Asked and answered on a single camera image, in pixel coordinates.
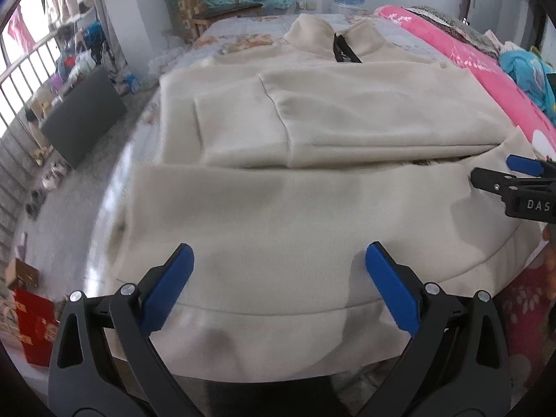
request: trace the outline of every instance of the blue gripper pad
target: blue gripper pad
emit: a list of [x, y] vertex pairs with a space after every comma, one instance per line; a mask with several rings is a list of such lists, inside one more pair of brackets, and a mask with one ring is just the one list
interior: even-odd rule
[[371, 279], [382, 295], [388, 310], [394, 317], [398, 328], [415, 337], [421, 321], [419, 305], [394, 268], [390, 258], [380, 243], [375, 242], [367, 248], [365, 264]]
[[531, 175], [532, 177], [540, 177], [544, 173], [544, 167], [540, 161], [518, 157], [517, 155], [510, 155], [506, 159], [506, 165], [511, 171]]
[[146, 336], [162, 329], [193, 273], [193, 249], [185, 244], [180, 245], [179, 251], [172, 255], [169, 262], [165, 264], [165, 273], [152, 287], [142, 304], [141, 332]]

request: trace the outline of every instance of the tiled floor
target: tiled floor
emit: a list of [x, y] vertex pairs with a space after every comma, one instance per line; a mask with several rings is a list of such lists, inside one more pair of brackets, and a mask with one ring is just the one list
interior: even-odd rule
[[[62, 299], [83, 289], [85, 263], [95, 225], [112, 170], [132, 133], [152, 91], [123, 97], [127, 113], [105, 134], [81, 165], [70, 173], [59, 189], [49, 193], [37, 220], [19, 218], [14, 240], [27, 232], [26, 262], [39, 270], [37, 294]], [[59, 159], [54, 152], [49, 162]], [[41, 183], [40, 175], [35, 185]]]

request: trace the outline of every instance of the collar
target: collar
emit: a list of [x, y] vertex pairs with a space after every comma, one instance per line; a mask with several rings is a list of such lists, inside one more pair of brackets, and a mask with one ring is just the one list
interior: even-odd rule
[[[377, 51], [386, 39], [376, 30], [370, 19], [362, 19], [351, 27], [337, 32], [341, 34], [358, 56]], [[284, 39], [301, 50], [316, 55], [334, 57], [334, 28], [326, 20], [311, 14], [301, 14], [284, 35]]]

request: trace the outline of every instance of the silver screw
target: silver screw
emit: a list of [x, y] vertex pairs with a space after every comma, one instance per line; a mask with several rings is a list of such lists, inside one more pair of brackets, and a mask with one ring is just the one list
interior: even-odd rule
[[481, 290], [478, 294], [477, 297], [482, 301], [482, 302], [489, 302], [490, 301], [490, 295], [488, 294], [488, 292]]
[[435, 283], [428, 283], [427, 285], [425, 285], [425, 291], [429, 295], [437, 295], [438, 293], [440, 293], [440, 287]]
[[83, 296], [83, 294], [80, 291], [74, 291], [70, 296], [69, 296], [69, 300], [71, 302], [77, 302], [81, 299], [81, 297]]
[[135, 291], [135, 285], [126, 284], [120, 289], [120, 293], [124, 296], [129, 296]]

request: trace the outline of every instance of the balcony railing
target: balcony railing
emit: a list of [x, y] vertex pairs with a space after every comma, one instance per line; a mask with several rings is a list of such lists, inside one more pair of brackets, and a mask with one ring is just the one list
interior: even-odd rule
[[25, 117], [34, 92], [56, 73], [56, 33], [0, 74], [0, 267], [10, 260], [15, 226], [32, 187], [38, 145]]

